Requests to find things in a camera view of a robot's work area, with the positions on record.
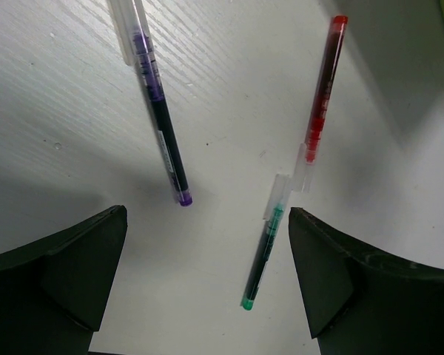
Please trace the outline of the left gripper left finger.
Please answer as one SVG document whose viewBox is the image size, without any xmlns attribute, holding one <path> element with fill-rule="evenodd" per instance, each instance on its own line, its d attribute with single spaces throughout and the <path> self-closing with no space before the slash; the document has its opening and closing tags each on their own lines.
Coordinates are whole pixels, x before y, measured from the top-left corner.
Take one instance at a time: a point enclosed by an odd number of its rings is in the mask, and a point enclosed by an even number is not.
<svg viewBox="0 0 444 355">
<path fill-rule="evenodd" d="M 126 234 L 117 205 L 0 254 L 0 354 L 88 354 Z"/>
</svg>

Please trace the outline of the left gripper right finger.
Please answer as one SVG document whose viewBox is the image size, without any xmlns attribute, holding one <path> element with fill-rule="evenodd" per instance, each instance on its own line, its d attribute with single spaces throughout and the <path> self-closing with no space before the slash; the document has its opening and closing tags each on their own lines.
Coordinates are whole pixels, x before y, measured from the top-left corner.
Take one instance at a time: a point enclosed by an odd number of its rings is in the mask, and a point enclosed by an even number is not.
<svg viewBox="0 0 444 355">
<path fill-rule="evenodd" d="M 289 241 L 322 354 L 444 354 L 444 269 L 390 254 L 302 208 Z"/>
</svg>

